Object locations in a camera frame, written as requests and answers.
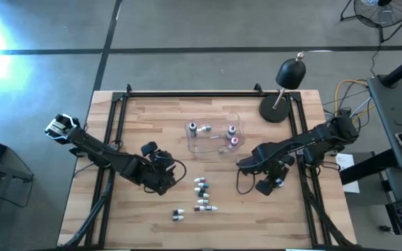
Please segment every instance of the table leg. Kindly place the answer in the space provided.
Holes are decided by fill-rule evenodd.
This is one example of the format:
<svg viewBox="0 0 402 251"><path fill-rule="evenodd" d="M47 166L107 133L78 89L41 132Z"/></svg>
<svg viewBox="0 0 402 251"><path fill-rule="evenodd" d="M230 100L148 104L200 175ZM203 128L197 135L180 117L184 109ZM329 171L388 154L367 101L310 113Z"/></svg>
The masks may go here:
<svg viewBox="0 0 402 251"><path fill-rule="evenodd" d="M341 172L342 185L352 183L366 176L376 174L389 167L397 167L393 150L387 150L380 154L369 158L363 162L360 162L350 168L347 168Z"/></svg>

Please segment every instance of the yellow cable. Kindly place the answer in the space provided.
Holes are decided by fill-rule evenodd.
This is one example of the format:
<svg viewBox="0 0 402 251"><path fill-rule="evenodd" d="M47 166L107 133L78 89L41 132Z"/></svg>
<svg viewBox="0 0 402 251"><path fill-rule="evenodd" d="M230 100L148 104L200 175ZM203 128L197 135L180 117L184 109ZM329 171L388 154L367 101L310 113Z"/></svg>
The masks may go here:
<svg viewBox="0 0 402 251"><path fill-rule="evenodd" d="M368 85L367 83L365 83L365 82L360 82L360 81L353 80L353 79L345 79L345 80L341 81L341 83L339 83L339 84L336 86L336 90L335 90L335 92L334 92L334 116L337 116L337 115L338 115L338 92L339 92L339 88L341 87L341 85L342 85L343 83L346 83L346 82L356 83L356 84L362 84L362 85L364 85L364 86L369 86L369 85Z"/></svg>
<svg viewBox="0 0 402 251"><path fill-rule="evenodd" d="M371 109L373 109L375 107L375 105L370 106L368 109L365 109L364 111L362 111L361 113L359 113L354 119L353 119L353 123L357 120L357 118L360 118L364 113L370 111Z"/></svg>

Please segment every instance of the lamp shade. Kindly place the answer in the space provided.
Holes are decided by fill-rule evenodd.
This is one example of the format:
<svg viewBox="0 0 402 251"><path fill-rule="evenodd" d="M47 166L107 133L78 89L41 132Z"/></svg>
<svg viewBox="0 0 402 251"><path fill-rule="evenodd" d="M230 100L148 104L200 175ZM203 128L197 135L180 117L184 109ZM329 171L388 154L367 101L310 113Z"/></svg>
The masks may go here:
<svg viewBox="0 0 402 251"><path fill-rule="evenodd" d="M288 59L278 71L276 82L285 89L297 89L306 73L304 62L297 59Z"/></svg>

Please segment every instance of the concrete floor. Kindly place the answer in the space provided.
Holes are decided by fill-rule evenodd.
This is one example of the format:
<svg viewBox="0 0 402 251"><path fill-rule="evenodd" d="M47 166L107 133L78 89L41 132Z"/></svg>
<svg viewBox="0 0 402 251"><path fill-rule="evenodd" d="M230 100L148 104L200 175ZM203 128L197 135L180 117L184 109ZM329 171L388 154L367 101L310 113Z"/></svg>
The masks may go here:
<svg viewBox="0 0 402 251"><path fill-rule="evenodd" d="M1 0L0 50L101 49L114 3ZM357 20L338 21L344 4L333 0L125 0L112 48L378 45L375 29ZM402 29L385 45L402 45ZM332 101L342 79L371 76L373 53L307 52L307 74L300 88L318 89L322 103ZM278 68L295 54L113 54L101 89L124 90L126 84L135 90L251 89L255 83L277 89ZM57 113L85 119L100 59L99 54L0 56L0 142L15 150L35 174L29 205L23 209L7 205L1 212L0 250L56 245L75 158L67 147L47 139L43 130ZM380 52L375 61L377 74L389 73L402 63L402 51ZM350 94L361 90L355 86ZM355 109L368 96L351 97L344 107ZM388 148L373 109L370 124L346 151ZM365 220L359 207L352 210L351 206L358 242L389 248L382 238L360 238L365 229L373 231L376 225Z"/></svg>

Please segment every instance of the desk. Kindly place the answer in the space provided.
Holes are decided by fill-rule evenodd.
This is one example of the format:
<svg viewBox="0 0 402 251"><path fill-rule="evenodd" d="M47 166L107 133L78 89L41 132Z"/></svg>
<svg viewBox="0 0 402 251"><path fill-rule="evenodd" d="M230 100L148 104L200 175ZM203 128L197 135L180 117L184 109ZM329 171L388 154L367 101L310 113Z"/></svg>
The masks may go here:
<svg viewBox="0 0 402 251"><path fill-rule="evenodd" d="M396 133L402 132L402 79L397 84L396 88L390 89L383 86L377 77L368 79L373 101L392 148L346 169L341 172L341 178L343 183L349 183L386 170L395 199L402 201L402 148L395 138Z"/></svg>
<svg viewBox="0 0 402 251"><path fill-rule="evenodd" d="M111 97L111 91L97 91L91 102L87 132L99 139L103 139L107 126ZM325 118L318 91L301 91L301 97L308 129L323 123ZM237 158L250 155L259 143L277 142L292 136L288 120L273 124L260 117L258 105L261 99L129 98L121 151L140 153L143 144L155 141L160 149L171 152L173 158L184 162L188 170L186 178L161 197L143 192L142 186L137 187L117 174L105 247L309 248L311 242L299 174L295 166L291 168L285 185L268 197L255 189L247 195L238 195L235 190ZM187 119L222 116L229 112L240 115L246 143L229 158L214 155L195 157L187 149L184 122ZM296 124L301 131L300 123ZM87 164L88 160L79 159L76 168L83 168ZM177 167L175 172L175 176L179 177L182 168ZM87 217L96 173L96 168L90 167L73 179L59 244L68 241ZM201 176L206 177L211 186L210 200L212 206L218 207L216 212L193 212L198 199L193 191L193 179ZM257 176L257 181L261 178L264 176ZM346 238L355 242L338 172L322 169L319 179L325 210ZM252 178L241 176L239 184L241 190L247 190L252 184ZM185 219L181 222L171 220L172 210L177 208L186 210ZM319 230L317 217L315 221ZM97 231L98 227L95 228L94 241L97 241Z"/></svg>

